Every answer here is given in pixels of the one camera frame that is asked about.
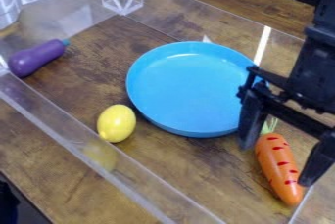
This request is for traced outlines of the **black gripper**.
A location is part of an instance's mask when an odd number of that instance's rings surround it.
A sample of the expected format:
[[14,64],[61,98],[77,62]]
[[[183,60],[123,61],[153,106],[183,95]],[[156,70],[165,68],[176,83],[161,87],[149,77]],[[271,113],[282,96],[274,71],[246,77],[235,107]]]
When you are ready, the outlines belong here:
[[335,114],[335,30],[318,26],[305,29],[306,39],[287,77],[259,67],[247,67],[246,83],[238,89],[241,112],[238,145],[253,147],[262,123],[271,114],[312,137],[335,130],[286,107],[294,101],[302,109]]

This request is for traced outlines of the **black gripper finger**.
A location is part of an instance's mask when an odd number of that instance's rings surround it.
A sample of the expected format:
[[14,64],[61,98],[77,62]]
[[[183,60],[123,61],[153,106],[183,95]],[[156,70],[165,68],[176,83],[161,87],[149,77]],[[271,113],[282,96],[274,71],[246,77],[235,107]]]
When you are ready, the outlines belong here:
[[314,144],[298,177],[298,184],[309,187],[335,163],[335,130],[326,131]]

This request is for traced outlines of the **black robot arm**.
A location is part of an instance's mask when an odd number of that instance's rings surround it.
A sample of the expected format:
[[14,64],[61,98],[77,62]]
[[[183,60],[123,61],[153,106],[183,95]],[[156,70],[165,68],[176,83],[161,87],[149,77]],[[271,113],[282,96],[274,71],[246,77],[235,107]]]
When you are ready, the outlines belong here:
[[294,111],[285,102],[291,100],[318,114],[335,114],[335,0],[316,0],[305,36],[290,74],[282,77],[259,67],[247,67],[237,97],[242,104],[238,145],[243,150],[254,146],[270,115],[317,139],[298,177],[298,184],[309,187],[335,164],[335,126]]

